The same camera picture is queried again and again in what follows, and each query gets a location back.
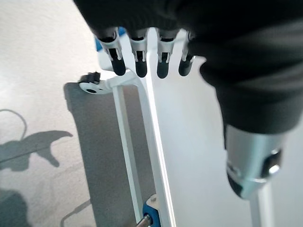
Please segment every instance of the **black wheel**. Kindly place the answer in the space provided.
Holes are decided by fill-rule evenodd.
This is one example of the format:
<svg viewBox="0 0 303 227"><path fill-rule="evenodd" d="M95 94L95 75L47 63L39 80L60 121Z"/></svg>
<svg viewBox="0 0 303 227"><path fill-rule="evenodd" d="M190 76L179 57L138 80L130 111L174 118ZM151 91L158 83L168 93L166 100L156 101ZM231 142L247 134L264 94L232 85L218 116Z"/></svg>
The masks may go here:
<svg viewBox="0 0 303 227"><path fill-rule="evenodd" d="M187 76L188 74L189 74L189 72L190 72L190 70L191 70L191 65L192 65L193 63L192 62L190 62L190 60L188 61L188 60L186 60L186 61L180 61L180 64L179 64L179 74L181 75L181 76Z"/></svg>
<svg viewBox="0 0 303 227"><path fill-rule="evenodd" d="M145 77L147 74L147 64L146 61L136 62L136 72L137 75L141 78Z"/></svg>
<svg viewBox="0 0 303 227"><path fill-rule="evenodd" d="M158 67L157 67L158 77L164 79L166 78L168 72L169 72L169 64L164 61L158 62Z"/></svg>
<svg viewBox="0 0 303 227"><path fill-rule="evenodd" d="M98 84L100 82L99 72L89 72L87 75L83 75L78 83L94 83Z"/></svg>
<svg viewBox="0 0 303 227"><path fill-rule="evenodd" d="M112 61L112 66L113 66L115 74L117 74L118 76L122 76L125 74L126 68L125 68L123 58L121 60L114 59Z"/></svg>

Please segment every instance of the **white metal frame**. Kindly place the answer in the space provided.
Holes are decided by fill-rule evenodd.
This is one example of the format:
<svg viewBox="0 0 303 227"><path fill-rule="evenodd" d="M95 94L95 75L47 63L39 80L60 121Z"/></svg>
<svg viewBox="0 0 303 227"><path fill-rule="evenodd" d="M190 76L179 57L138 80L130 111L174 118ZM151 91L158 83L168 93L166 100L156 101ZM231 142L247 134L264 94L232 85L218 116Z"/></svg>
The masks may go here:
<svg viewBox="0 0 303 227"><path fill-rule="evenodd" d="M84 91L86 91L86 89L93 88L96 91L96 94L107 94L113 92L136 221L139 222L142 218L143 201L134 158L131 132L127 119L127 111L122 88L124 85L136 85L138 87L152 173L159 203L161 226L176 227L151 75L147 74L145 80L140 80L137 75L130 70L127 70L123 76L114 76L114 72L111 71L106 71L105 73L112 74L113 77L102 81L97 85L93 83L82 83L80 84L80 87ZM271 189L268 184L250 200L252 226L274 227L272 209Z"/></svg>

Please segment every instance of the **white metal bar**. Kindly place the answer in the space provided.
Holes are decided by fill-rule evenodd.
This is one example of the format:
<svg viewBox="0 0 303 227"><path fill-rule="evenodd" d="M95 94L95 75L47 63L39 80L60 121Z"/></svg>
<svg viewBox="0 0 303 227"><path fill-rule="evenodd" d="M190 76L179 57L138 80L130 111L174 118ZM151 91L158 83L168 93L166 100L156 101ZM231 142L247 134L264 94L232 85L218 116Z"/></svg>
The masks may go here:
<svg viewBox="0 0 303 227"><path fill-rule="evenodd" d="M250 199L250 213L253 227L275 227L270 183Z"/></svg>
<svg viewBox="0 0 303 227"><path fill-rule="evenodd" d="M120 136L122 141L125 165L127 170L128 182L130 186L131 196L133 200L134 214L136 221L139 222L142 216L143 201L141 196L141 188L139 184L139 177L134 158L134 149L130 128L127 119L127 112L125 106L125 99L123 89L121 86L113 87L113 95L116 106L116 113L118 118Z"/></svg>

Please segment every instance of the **robotic finger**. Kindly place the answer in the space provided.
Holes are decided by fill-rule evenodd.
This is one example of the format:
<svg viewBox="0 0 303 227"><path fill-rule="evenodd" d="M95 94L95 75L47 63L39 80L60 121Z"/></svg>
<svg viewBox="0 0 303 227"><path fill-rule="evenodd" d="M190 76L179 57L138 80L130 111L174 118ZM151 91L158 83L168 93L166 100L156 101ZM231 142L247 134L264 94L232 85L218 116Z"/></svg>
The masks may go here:
<svg viewBox="0 0 303 227"><path fill-rule="evenodd" d="M141 78L145 77L147 73L147 31L148 29L127 31L135 59L136 72L137 75Z"/></svg>
<svg viewBox="0 0 303 227"><path fill-rule="evenodd" d="M186 33L186 41L184 43L183 51L182 51L182 57L179 64L179 74L181 76L187 76L191 70L191 66L194 61L194 56L188 53L188 43L190 39L192 38L192 35L190 32Z"/></svg>
<svg viewBox="0 0 303 227"><path fill-rule="evenodd" d="M98 33L98 40L100 40L103 49L108 54L114 72L122 76L125 74L125 63L122 56L122 48L119 42L119 33L117 27L104 29Z"/></svg>
<svg viewBox="0 0 303 227"><path fill-rule="evenodd" d="M175 38L179 32L176 30L157 29L158 34L158 77L166 78L169 71L169 60L175 43Z"/></svg>

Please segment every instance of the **gray floor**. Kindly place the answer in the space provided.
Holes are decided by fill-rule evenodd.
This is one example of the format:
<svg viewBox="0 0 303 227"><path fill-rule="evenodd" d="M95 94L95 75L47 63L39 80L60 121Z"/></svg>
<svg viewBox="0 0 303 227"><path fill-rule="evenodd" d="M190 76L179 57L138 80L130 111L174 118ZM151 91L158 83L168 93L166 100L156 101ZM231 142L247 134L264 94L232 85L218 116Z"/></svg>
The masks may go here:
<svg viewBox="0 0 303 227"><path fill-rule="evenodd" d="M0 109L27 125L21 139L22 120L0 112L0 226L58 227L89 200L63 86L98 69L93 37L70 0L1 0L0 34ZM92 207L64 223L96 226Z"/></svg>

